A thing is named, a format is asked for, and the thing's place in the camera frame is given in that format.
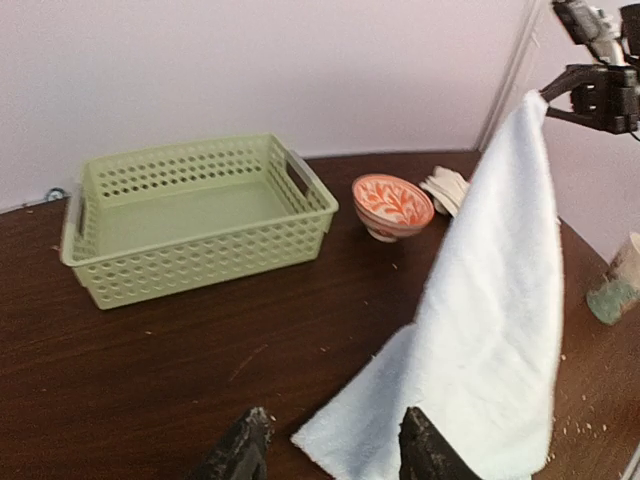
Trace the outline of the light blue towel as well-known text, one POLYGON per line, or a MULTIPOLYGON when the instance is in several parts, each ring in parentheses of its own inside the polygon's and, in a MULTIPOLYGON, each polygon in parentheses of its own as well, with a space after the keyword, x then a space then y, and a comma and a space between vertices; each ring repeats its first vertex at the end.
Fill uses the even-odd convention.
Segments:
POLYGON ((528 479, 549 449, 564 275, 542 126, 528 92, 479 161, 414 320, 292 437, 337 479, 392 479, 420 409, 483 479, 528 479))

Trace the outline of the red patterned white bowl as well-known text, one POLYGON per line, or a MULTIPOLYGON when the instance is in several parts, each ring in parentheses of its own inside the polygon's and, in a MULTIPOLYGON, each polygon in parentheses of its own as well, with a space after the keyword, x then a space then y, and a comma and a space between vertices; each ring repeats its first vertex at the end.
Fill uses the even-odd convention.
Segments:
POLYGON ((415 236, 435 215, 429 197, 416 185, 386 174, 367 174, 351 186, 356 214, 368 233, 384 243, 415 236))

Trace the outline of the green plastic basket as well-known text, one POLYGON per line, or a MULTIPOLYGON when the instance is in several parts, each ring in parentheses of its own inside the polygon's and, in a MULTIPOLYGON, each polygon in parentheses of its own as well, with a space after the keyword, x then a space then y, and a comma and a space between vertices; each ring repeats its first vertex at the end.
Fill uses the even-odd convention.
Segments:
POLYGON ((154 147, 85 163, 60 258, 113 309, 312 261, 338 208, 271 134, 154 147))

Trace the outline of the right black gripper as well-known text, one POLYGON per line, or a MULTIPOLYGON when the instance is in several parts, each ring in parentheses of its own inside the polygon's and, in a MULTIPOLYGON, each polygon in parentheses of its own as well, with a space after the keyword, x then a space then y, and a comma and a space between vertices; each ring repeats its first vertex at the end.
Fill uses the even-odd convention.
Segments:
POLYGON ((571 64, 539 91, 542 98, 567 92, 572 111, 549 106, 548 117, 611 134, 639 131, 639 77, 634 67, 571 64))

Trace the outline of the cream floral mug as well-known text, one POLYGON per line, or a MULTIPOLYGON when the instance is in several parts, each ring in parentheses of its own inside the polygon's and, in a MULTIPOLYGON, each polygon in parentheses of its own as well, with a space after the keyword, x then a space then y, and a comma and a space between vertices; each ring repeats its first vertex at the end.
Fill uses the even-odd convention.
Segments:
POLYGON ((586 294, 594 316, 614 325, 639 304, 639 233, 630 232, 598 285, 586 294))

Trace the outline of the white folded towel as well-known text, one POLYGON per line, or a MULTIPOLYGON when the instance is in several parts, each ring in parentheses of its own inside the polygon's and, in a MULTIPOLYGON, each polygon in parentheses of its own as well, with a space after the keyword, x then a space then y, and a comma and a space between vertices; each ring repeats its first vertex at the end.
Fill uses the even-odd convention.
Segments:
POLYGON ((419 183, 433 201, 435 210, 456 217, 464 201, 470 183, 457 171, 436 166, 431 175, 419 183))

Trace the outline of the right aluminium frame post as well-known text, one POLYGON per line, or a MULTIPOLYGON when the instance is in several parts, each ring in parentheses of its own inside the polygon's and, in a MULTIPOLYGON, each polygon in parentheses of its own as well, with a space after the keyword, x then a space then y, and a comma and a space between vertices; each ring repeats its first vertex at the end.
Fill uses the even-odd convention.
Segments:
POLYGON ((540 49, 538 27, 545 12, 545 1, 525 2, 525 13, 518 27, 514 46, 491 104, 491 110, 475 145, 480 152, 487 148, 501 122, 527 91, 529 78, 540 49))

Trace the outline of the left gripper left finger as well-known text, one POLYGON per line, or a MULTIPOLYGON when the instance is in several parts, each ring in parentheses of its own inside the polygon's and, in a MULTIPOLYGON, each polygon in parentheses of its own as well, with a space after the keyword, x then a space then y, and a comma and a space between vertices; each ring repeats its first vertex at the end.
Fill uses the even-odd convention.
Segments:
POLYGON ((192 471, 193 479, 266 479, 266 456, 273 419, 264 407, 252 407, 225 432, 192 471))

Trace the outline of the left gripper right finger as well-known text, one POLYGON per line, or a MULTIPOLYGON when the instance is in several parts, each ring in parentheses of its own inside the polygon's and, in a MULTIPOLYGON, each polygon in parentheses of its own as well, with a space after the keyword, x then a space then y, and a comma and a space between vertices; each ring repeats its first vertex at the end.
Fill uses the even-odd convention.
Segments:
POLYGON ((418 407, 408 407, 399 433, 400 480, 480 480, 418 407))

